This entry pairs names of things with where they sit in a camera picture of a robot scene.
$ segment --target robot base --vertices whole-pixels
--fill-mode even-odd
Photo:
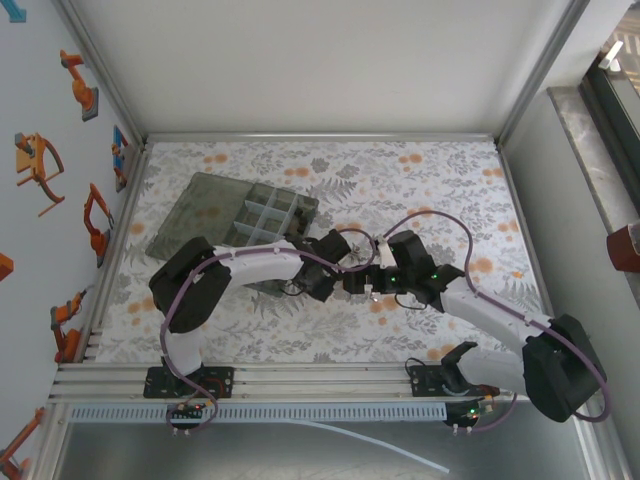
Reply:
[[[442,378],[442,366],[412,365],[408,367],[411,376],[411,393],[414,397],[484,397],[488,393],[498,395],[500,390],[489,387],[492,391],[485,390],[476,385],[470,385],[469,389],[462,393],[454,393],[445,385]]]
[[[93,105],[89,110],[82,109],[82,121],[88,122],[92,118],[96,118],[98,116],[98,87],[94,87],[91,89],[93,92]]]
[[[233,390],[231,367],[200,367],[189,380],[205,388],[215,398],[231,398]],[[166,366],[151,367],[144,382],[144,398],[182,398],[193,393],[193,388],[176,378]]]

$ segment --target white cable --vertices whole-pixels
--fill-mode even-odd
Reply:
[[[321,428],[323,430],[329,430],[331,432],[340,433],[342,435],[347,435],[348,437],[357,438],[358,440],[362,440],[363,442],[372,443],[374,445],[378,445],[379,447],[386,448],[393,452],[399,453],[400,455],[404,455],[407,458],[411,458],[416,462],[422,463],[431,468],[435,468],[436,470],[440,470],[444,473],[449,473],[449,469],[443,467],[442,465],[438,465],[435,462],[427,460],[426,458],[419,457],[411,452],[403,450],[400,447],[396,447],[395,445],[391,445],[390,443],[383,442],[382,440],[377,440],[375,438],[367,437],[365,435],[360,435],[359,433],[352,432],[350,430],[345,430],[344,428],[334,427],[333,425],[325,425],[324,423],[316,423],[316,422],[307,422],[305,420],[285,420],[284,423],[293,423],[295,425],[304,425],[305,427],[313,427],[313,428]]]

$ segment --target transparent plastic box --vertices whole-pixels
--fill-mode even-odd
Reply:
[[[196,173],[172,207],[145,253],[169,260],[187,241],[203,236],[211,245],[265,245],[287,233],[305,236],[318,200],[290,190]],[[280,296],[281,282],[252,285]]]

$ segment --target window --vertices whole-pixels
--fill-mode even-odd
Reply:
[[[601,68],[615,42],[621,69]],[[640,3],[634,3],[585,75],[580,92],[640,212]]]

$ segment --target metal bracket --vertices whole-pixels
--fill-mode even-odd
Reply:
[[[204,387],[215,398],[231,398],[233,391],[232,367],[201,367],[187,378]],[[193,388],[173,376],[168,367],[151,367],[144,382],[144,398],[182,398],[193,393]]]
[[[448,397],[452,393],[444,386],[442,366],[440,365],[412,365],[408,367],[411,377],[411,393],[414,397]],[[484,397],[486,391],[480,387],[471,386],[469,390],[454,397]]]

